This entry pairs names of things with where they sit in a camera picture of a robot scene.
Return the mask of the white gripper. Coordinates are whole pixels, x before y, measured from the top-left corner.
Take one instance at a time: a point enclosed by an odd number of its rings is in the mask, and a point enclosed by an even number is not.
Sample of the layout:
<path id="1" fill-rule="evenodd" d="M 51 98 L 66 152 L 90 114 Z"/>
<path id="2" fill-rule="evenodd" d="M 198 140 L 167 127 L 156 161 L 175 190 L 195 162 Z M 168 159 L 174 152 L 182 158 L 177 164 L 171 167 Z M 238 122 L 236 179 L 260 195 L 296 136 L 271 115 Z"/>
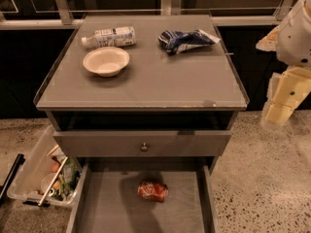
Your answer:
<path id="1" fill-rule="evenodd" d="M 262 109 L 264 122 L 284 125 L 311 93 L 311 69 L 302 68 L 311 66 L 311 0 L 298 0 L 256 49 L 276 51 L 280 61 L 291 65 L 282 74 L 272 74 Z"/>

